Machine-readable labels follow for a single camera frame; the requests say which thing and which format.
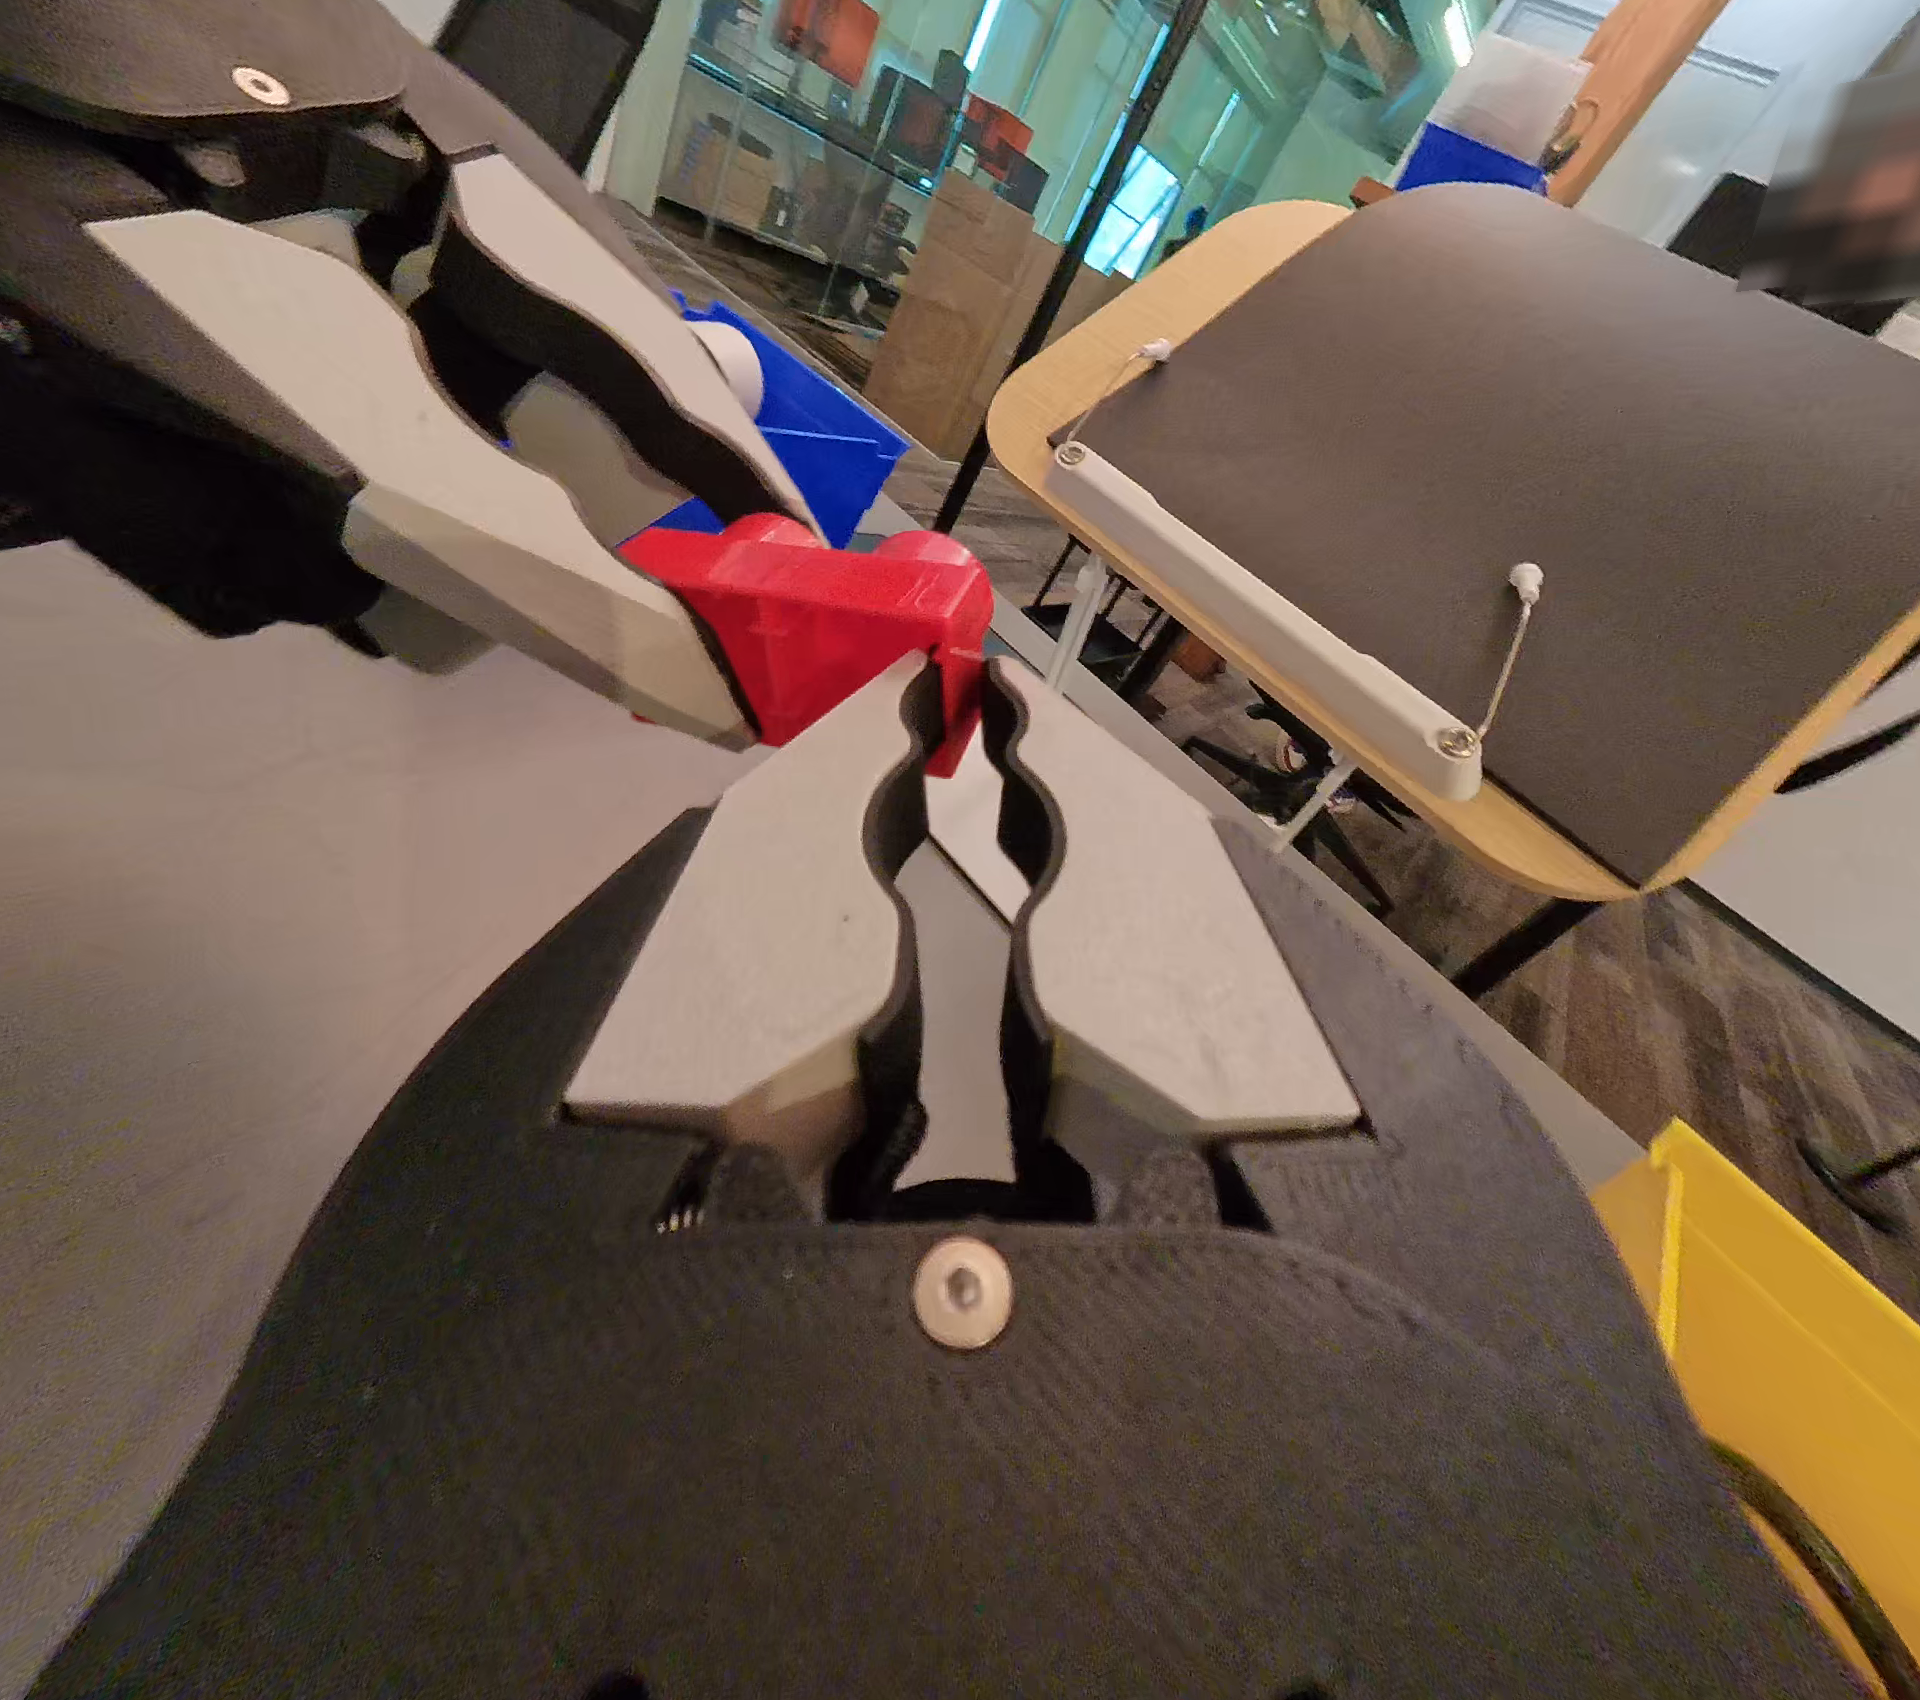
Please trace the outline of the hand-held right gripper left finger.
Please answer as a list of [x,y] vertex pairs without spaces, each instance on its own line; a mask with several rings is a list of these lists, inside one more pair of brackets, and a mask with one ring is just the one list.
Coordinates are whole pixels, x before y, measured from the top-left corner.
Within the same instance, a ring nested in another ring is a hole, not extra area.
[[892,661],[707,812],[563,1104],[757,1143],[827,1211],[880,1211],[927,1133],[918,927],[945,692]]

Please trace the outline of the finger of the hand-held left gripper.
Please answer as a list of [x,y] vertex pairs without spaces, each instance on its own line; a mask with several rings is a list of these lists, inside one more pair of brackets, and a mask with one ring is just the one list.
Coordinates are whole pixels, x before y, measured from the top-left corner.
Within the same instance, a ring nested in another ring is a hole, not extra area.
[[637,247],[575,215],[504,151],[444,176],[436,240],[398,287],[457,407],[565,491],[618,546],[688,498],[719,522],[782,515],[822,528],[797,478]]
[[345,549],[373,580],[651,723],[754,745],[683,603],[457,411],[373,281],[201,210],[86,232],[347,458]]

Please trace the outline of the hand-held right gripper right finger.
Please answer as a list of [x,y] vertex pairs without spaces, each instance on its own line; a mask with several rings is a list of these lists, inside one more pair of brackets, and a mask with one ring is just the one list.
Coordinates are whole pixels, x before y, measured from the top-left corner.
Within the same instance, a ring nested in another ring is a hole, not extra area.
[[1021,1204],[1096,1218],[1164,1147],[1362,1136],[1235,831],[1015,661],[984,674],[984,753],[1025,881],[998,1035]]

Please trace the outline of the blue plastic bin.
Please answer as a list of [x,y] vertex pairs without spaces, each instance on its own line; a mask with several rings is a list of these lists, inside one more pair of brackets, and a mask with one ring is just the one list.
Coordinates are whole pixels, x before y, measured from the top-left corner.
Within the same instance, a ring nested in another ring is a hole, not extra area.
[[671,299],[683,320],[728,320],[750,330],[768,380],[754,426],[800,485],[827,540],[847,549],[905,458],[908,436],[726,302],[695,303],[679,290]]

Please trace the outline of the red toy block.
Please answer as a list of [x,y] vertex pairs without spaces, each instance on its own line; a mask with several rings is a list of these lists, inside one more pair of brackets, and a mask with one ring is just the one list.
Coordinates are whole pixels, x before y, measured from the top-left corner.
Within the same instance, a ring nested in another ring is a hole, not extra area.
[[941,705],[927,772],[963,764],[984,710],[994,584],[960,540],[908,528],[837,549],[797,521],[750,515],[719,531],[651,525],[617,555],[692,611],[762,745],[794,742],[899,657],[924,652]]

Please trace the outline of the yellow plastic bin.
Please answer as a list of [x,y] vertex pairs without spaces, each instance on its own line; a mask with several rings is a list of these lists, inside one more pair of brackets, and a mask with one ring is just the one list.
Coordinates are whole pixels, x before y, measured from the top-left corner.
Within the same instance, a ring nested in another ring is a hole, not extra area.
[[1918,1322],[1685,1119],[1591,1199],[1799,1604],[1867,1697],[1915,1697]]

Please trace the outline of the person's left hand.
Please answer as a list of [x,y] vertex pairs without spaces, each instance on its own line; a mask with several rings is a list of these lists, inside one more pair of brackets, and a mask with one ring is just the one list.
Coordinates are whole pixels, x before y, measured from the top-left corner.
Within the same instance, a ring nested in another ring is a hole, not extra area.
[[296,466],[47,390],[3,392],[3,498],[210,637],[313,627],[389,657],[347,497]]

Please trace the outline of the white bottle with black cap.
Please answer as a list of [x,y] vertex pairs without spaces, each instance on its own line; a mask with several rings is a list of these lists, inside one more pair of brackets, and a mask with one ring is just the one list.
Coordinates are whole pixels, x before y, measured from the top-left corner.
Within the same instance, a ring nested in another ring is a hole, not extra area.
[[688,334],[707,348],[745,417],[757,420],[768,398],[768,380],[750,330],[728,320],[688,320],[683,324]]

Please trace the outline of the black office chair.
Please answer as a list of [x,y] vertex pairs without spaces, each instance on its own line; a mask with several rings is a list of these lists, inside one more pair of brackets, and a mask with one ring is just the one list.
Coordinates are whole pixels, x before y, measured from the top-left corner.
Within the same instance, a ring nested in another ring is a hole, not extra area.
[[661,8],[664,0],[454,0],[436,52],[587,176]]

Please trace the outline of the orange translucent cover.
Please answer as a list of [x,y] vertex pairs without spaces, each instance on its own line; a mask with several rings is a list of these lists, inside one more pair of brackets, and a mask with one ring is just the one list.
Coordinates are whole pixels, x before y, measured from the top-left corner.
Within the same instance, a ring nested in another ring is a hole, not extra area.
[[1019,161],[1028,158],[1034,126],[1007,105],[988,104],[972,92],[963,113],[960,144],[973,154],[973,172],[994,184],[1009,184]]
[[865,0],[782,0],[773,40],[816,65],[840,84],[862,84],[880,34],[880,11]]

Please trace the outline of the black slanted pole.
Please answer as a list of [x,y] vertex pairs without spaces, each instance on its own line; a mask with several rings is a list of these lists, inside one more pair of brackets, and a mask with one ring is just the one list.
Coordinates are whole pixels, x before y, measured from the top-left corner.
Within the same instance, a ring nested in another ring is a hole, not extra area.
[[[1299,113],[1305,39],[1282,0],[987,0],[979,19],[972,92],[1015,113],[1034,141],[1009,184],[978,175],[972,151],[951,175],[1062,244],[1019,368],[1148,271],[1188,210],[1216,222],[1251,198],[1248,169]],[[947,488],[933,522],[957,525],[988,466],[988,417],[960,461],[936,461]]]

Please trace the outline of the wooden board with black mat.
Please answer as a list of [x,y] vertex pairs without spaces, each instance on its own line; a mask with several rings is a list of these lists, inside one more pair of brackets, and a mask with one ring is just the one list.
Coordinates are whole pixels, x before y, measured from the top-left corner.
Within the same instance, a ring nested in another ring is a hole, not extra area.
[[1050,436],[1161,337],[1081,439],[1469,726],[1546,566],[1461,803],[1195,630],[1520,886],[1695,871],[1918,643],[1918,362],[1568,206],[1251,206],[1015,368],[994,458],[1130,581]]

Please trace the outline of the small blue crate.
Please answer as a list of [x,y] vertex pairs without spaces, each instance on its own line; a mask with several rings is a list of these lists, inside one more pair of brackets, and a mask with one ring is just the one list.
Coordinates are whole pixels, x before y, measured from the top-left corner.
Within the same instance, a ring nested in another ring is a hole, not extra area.
[[1535,198],[1549,195],[1549,175],[1543,164],[1461,129],[1426,121],[1393,176],[1393,191],[1407,195],[1449,184],[1512,186]]

